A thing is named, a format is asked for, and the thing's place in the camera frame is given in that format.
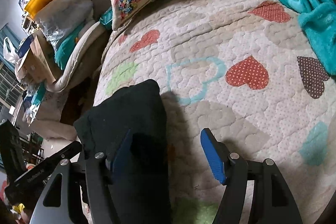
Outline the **teal wipes package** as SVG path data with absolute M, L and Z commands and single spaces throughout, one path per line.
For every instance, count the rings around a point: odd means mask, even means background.
M 99 22 L 107 29 L 110 30 L 112 28 L 112 20 L 113 20 L 113 10 L 110 7 L 106 12 L 104 12 L 100 16 Z

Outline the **quilted heart pattern bedspread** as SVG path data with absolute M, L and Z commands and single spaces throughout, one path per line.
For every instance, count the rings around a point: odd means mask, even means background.
M 167 113 L 176 223 L 211 223 L 224 187 L 200 133 L 279 167 L 304 223 L 335 192 L 335 79 L 278 0 L 157 0 L 112 32 L 94 98 L 153 79 Z

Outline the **brown cardboard box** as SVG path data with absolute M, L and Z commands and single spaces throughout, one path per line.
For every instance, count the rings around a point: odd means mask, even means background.
M 18 80 L 26 79 L 39 84 L 53 84 L 62 75 L 54 58 L 54 49 L 46 40 L 42 30 L 36 29 L 18 49 L 15 75 Z

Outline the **beige padded cushion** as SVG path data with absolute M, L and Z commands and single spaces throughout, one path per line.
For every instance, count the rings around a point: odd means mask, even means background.
M 80 38 L 66 64 L 61 77 L 46 89 L 61 93 L 83 82 L 101 65 L 102 53 L 108 44 L 110 31 L 100 22 L 93 24 Z

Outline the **teal cloth on cushion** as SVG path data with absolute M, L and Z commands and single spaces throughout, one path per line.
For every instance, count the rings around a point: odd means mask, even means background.
M 76 43 L 79 41 L 79 33 L 83 29 L 84 24 L 78 25 L 60 44 L 55 52 L 55 62 L 63 71 L 66 68 L 70 55 L 75 49 Z

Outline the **teal fluffy towel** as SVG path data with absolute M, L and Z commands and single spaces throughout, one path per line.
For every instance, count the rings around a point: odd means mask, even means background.
M 335 3 L 333 0 L 279 0 L 298 13 L 298 24 L 330 75 L 335 75 Z

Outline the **clear plastic bag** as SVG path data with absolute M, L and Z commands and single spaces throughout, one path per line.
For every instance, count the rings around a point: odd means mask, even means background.
M 35 22 L 57 50 L 64 39 L 86 21 L 92 9 L 91 0 L 53 0 L 36 14 Z

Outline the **black pants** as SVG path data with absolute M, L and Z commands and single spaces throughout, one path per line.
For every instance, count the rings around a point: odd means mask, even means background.
M 159 85 L 120 88 L 74 123 L 94 223 L 170 223 L 167 116 Z

